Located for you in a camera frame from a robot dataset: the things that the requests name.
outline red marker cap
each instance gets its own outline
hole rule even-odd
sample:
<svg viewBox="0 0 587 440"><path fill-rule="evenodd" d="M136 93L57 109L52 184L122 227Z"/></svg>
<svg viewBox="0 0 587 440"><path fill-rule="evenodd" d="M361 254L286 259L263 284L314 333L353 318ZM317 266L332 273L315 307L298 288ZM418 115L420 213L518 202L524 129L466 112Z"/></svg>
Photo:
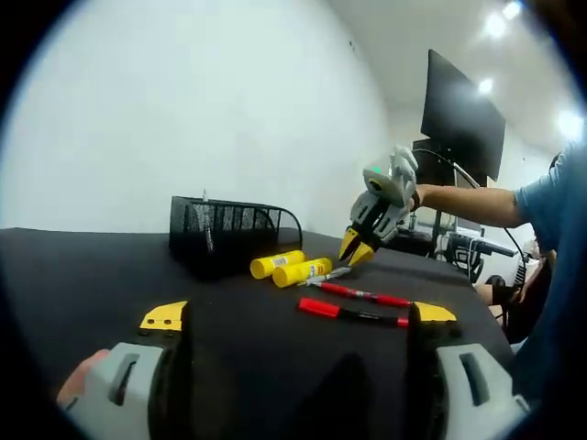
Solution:
<svg viewBox="0 0 587 440"><path fill-rule="evenodd" d="M340 307L337 305L329 304L328 302L312 300L310 298L302 298L298 308L311 314L320 314L328 318L336 318L338 311L340 310Z"/></svg>

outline person's hand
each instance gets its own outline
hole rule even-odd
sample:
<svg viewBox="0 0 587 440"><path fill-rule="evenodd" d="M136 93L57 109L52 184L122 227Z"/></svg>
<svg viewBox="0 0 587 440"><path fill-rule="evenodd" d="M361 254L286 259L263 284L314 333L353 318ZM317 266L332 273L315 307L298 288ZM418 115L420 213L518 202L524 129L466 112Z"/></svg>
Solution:
<svg viewBox="0 0 587 440"><path fill-rule="evenodd" d="M82 361L80 365L73 371L65 383L61 387L59 394L57 394L57 403L66 403L75 396L83 394L83 386L85 383L85 376L98 361L108 356L110 350L98 350L92 356Z"/></svg>

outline computer monitor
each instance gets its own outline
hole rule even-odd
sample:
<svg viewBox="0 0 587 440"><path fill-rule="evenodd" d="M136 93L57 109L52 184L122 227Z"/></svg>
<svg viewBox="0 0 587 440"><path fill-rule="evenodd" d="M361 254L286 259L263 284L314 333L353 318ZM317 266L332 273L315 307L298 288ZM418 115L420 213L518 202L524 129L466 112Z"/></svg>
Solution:
<svg viewBox="0 0 587 440"><path fill-rule="evenodd" d="M454 169L446 162L434 157L425 149L440 153L440 149L432 139L417 140L412 144L415 161L418 162L418 169L415 172L415 181L418 184L453 186L455 184Z"/></svg>
<svg viewBox="0 0 587 440"><path fill-rule="evenodd" d="M497 180L505 119L463 72L433 50L428 51L421 131L482 186L486 186L484 176Z"/></svg>

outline ceiling light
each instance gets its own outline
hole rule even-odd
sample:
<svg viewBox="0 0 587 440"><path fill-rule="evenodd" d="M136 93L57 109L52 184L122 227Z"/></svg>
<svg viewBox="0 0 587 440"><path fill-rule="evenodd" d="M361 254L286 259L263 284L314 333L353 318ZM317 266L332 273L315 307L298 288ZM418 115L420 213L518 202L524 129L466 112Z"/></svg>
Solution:
<svg viewBox="0 0 587 440"><path fill-rule="evenodd" d="M485 22L485 30L494 39L500 39L505 33L504 19L497 13L491 14Z"/></svg>
<svg viewBox="0 0 587 440"><path fill-rule="evenodd" d="M572 112L562 112L559 116L559 130L568 140L580 140L583 134L585 121Z"/></svg>
<svg viewBox="0 0 587 440"><path fill-rule="evenodd" d="M505 5L505 8L502 12L504 13L505 18L508 20L513 20L520 15L520 12L522 12L522 5L520 2L509 2L507 5Z"/></svg>
<svg viewBox="0 0 587 440"><path fill-rule="evenodd" d="M493 80L487 78L479 83L479 93L488 94L493 89Z"/></svg>

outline person's arm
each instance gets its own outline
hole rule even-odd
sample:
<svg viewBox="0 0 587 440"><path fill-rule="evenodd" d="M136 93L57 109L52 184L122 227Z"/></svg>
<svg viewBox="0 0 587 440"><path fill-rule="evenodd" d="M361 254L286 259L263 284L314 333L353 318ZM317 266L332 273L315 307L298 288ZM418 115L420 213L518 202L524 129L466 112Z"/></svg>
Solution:
<svg viewBox="0 0 587 440"><path fill-rule="evenodd" d="M525 223L515 194L498 188L418 185L420 205L487 226L518 227Z"/></svg>

